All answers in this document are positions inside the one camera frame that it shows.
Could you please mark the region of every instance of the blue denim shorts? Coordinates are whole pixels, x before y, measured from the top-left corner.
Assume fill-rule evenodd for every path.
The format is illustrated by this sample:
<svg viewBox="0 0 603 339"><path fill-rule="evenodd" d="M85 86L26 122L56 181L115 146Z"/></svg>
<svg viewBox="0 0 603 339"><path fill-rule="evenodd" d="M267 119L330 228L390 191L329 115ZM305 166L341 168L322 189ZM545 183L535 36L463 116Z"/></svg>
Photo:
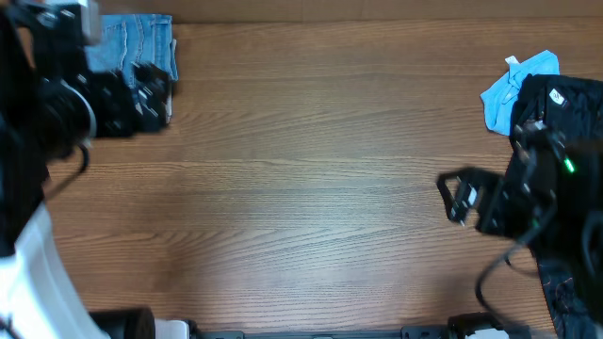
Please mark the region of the blue denim shorts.
<svg viewBox="0 0 603 339"><path fill-rule="evenodd" d="M133 88L132 62L152 62L172 81L178 80L175 47L169 15L104 15L101 43L86 47L86 56L93 72L122 71L125 83Z"/></svg>

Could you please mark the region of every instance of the blue garment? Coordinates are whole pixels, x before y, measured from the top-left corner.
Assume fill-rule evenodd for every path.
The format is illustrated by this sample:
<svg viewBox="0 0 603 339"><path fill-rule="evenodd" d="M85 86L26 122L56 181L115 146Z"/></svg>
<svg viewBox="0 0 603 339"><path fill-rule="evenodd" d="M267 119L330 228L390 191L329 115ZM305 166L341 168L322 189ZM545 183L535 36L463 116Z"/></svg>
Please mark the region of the blue garment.
<svg viewBox="0 0 603 339"><path fill-rule="evenodd" d="M511 133L511 113L521 84L528 74L559 75L559 60L549 51L518 63L514 56L507 58L509 71L491 88L481 94L486 127L489 130L508 136Z"/></svg>
<svg viewBox="0 0 603 339"><path fill-rule="evenodd" d="M171 16L159 14L104 15L101 43L86 47L93 72L122 71L131 89L136 85L132 62L153 62L178 80L174 52Z"/></svg>

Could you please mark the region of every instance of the denim fabric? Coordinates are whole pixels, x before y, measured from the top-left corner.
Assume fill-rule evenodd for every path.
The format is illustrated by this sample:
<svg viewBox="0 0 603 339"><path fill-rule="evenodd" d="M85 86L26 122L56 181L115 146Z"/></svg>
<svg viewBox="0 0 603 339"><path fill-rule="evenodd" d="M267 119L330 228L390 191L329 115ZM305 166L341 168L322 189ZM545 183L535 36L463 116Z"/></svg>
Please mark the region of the denim fabric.
<svg viewBox="0 0 603 339"><path fill-rule="evenodd" d="M159 14L104 15L100 44L86 47L93 72L119 70L126 84L136 85L132 62L153 62L178 80L171 16Z"/></svg>
<svg viewBox="0 0 603 339"><path fill-rule="evenodd" d="M515 62L514 58L510 57L507 60L509 71L481 94L486 127L504 136L508 136L511 132L513 104L517 101L521 84L528 74L559 75L559 60L549 51L544 51L522 63Z"/></svg>

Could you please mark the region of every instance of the wooden surface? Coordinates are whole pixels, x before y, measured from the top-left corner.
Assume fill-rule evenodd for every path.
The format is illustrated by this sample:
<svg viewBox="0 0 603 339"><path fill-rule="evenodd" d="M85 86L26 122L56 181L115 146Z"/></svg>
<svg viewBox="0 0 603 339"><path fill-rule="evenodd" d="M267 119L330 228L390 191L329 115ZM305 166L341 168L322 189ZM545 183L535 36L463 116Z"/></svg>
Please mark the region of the wooden surface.
<svg viewBox="0 0 603 339"><path fill-rule="evenodd" d="M332 22L602 16L600 0L99 0L104 13L161 13L181 23Z"/></svg>
<svg viewBox="0 0 603 339"><path fill-rule="evenodd" d="M205 330L480 311L475 279L510 244L447 222L436 175L505 170L480 100L505 57L550 49L564 74L603 79L601 32L588 18L178 25L170 129L94 142L50 202L59 252L89 308L148 304ZM503 267L484 293L552 329L537 280Z"/></svg>

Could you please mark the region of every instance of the clothing tag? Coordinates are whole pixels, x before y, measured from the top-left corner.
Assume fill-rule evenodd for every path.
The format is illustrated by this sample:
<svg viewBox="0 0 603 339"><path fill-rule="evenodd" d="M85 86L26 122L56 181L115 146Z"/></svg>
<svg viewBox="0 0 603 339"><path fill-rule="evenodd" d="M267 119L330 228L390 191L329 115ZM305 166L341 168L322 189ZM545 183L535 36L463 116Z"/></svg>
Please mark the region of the clothing tag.
<svg viewBox="0 0 603 339"><path fill-rule="evenodd" d="M505 59L505 61L507 61L509 65L511 65L512 63L519 64L519 61L517 61L517 58L515 56L509 56Z"/></svg>
<svg viewBox="0 0 603 339"><path fill-rule="evenodd" d="M553 101L557 105L563 105L563 102L565 101L565 98L563 98L563 96L556 89L550 91L550 93L548 93L548 96L553 99Z"/></svg>

